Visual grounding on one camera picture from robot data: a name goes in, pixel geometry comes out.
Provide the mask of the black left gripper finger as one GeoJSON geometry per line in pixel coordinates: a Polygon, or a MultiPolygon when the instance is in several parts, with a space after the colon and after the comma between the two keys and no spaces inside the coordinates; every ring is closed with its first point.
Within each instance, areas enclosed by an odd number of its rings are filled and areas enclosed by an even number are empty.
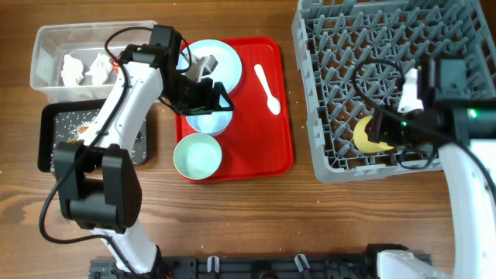
{"type": "Polygon", "coordinates": [[[222,82],[215,82],[212,88],[211,111],[214,112],[232,112],[234,110],[233,101],[222,82]]]}
{"type": "Polygon", "coordinates": [[[177,115],[179,116],[195,116],[195,115],[211,115],[215,110],[195,108],[195,109],[179,109],[177,108],[177,115]]]}

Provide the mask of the light blue bowl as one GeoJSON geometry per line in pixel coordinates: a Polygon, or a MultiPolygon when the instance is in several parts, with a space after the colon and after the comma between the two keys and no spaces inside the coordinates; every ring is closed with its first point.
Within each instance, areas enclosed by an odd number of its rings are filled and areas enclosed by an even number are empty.
{"type": "Polygon", "coordinates": [[[188,116],[189,126],[198,133],[217,136],[223,133],[232,120],[232,112],[213,112],[208,115],[188,116]]]}

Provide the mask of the mint green bowl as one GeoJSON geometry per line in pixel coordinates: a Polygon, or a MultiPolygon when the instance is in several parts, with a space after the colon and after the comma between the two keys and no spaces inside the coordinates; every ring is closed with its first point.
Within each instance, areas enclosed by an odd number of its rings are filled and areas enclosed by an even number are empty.
{"type": "Polygon", "coordinates": [[[222,162],[222,148],[217,140],[204,133],[181,139],[174,149],[174,166],[188,179],[199,181],[211,177],[222,162]]]}

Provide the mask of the yellow plastic cup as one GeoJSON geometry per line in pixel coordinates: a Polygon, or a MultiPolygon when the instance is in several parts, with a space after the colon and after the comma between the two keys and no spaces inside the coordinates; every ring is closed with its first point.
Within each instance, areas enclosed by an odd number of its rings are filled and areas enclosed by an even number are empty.
{"type": "Polygon", "coordinates": [[[384,142],[373,143],[369,141],[366,133],[366,128],[372,117],[370,115],[363,117],[353,130],[353,141],[356,148],[363,153],[380,153],[393,150],[394,147],[387,145],[384,142]]]}

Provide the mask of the white tissue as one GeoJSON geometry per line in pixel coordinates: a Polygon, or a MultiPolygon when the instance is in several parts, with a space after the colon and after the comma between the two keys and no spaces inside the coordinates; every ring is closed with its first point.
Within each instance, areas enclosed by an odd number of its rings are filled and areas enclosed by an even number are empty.
{"type": "Polygon", "coordinates": [[[70,54],[64,55],[64,64],[60,71],[60,76],[66,87],[75,87],[80,84],[83,76],[84,65],[82,62],[73,58],[70,54]]]}
{"type": "Polygon", "coordinates": [[[111,58],[106,54],[99,53],[90,66],[89,71],[85,73],[91,78],[91,83],[95,86],[103,85],[108,79],[110,72],[113,70],[111,58]]]}

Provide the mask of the orange carrot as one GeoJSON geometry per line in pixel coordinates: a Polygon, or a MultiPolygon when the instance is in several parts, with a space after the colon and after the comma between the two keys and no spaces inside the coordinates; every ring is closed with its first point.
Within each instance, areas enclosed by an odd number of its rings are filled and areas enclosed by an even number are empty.
{"type": "Polygon", "coordinates": [[[71,138],[68,140],[69,143],[76,143],[81,135],[88,129],[87,126],[80,126],[76,128],[76,130],[73,132],[71,138]]]}

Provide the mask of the white rice pile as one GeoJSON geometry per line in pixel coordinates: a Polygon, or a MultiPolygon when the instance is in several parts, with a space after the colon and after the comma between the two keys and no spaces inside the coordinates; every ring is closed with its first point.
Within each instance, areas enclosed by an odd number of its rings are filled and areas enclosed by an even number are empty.
{"type": "MultiPolygon", "coordinates": [[[[67,142],[76,128],[80,126],[89,127],[96,119],[98,112],[98,109],[76,112],[59,112],[54,117],[55,131],[53,134],[51,157],[53,158],[53,152],[59,142],[67,142]]],[[[131,159],[135,165],[142,165],[148,161],[146,127],[147,122],[144,120],[133,145],[131,159]]],[[[51,168],[53,168],[52,158],[50,161],[51,168]]]]}

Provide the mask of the red snack wrapper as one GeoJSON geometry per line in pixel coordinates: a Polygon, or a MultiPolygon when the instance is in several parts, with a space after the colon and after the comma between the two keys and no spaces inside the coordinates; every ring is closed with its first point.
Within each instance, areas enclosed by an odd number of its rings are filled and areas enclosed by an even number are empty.
{"type": "Polygon", "coordinates": [[[116,57],[116,58],[110,58],[109,59],[109,62],[112,65],[112,69],[115,72],[115,74],[118,75],[119,74],[119,68],[120,68],[120,66],[119,66],[119,58],[118,57],[116,57]]]}

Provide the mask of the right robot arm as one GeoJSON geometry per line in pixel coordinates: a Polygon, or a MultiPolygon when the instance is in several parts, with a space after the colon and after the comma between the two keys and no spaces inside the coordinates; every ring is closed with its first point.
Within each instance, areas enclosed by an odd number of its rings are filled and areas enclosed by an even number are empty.
{"type": "Polygon", "coordinates": [[[495,276],[495,101],[473,100],[462,57],[442,55],[403,71],[387,62],[399,77],[397,106],[378,105],[359,87],[354,91],[374,113],[355,126],[353,141],[364,153],[430,145],[438,155],[449,189],[455,236],[453,278],[495,276]]]}

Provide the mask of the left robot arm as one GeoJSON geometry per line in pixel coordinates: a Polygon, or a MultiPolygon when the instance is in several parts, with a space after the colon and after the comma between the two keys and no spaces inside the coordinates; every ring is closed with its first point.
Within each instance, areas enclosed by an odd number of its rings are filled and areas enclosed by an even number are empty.
{"type": "Polygon", "coordinates": [[[187,45],[171,26],[149,29],[147,44],[128,45],[114,60],[120,70],[110,95],[94,122],[75,143],[60,142],[53,152],[57,183],[40,212],[41,236],[61,245],[102,239],[115,258],[121,278],[170,278],[159,246],[150,241],[138,215],[142,189],[131,153],[150,107],[161,100],[178,116],[231,112],[235,106],[221,82],[193,81],[177,69],[187,45]],[[64,218],[91,235],[57,239],[45,226],[47,210],[57,196],[64,218]]]}

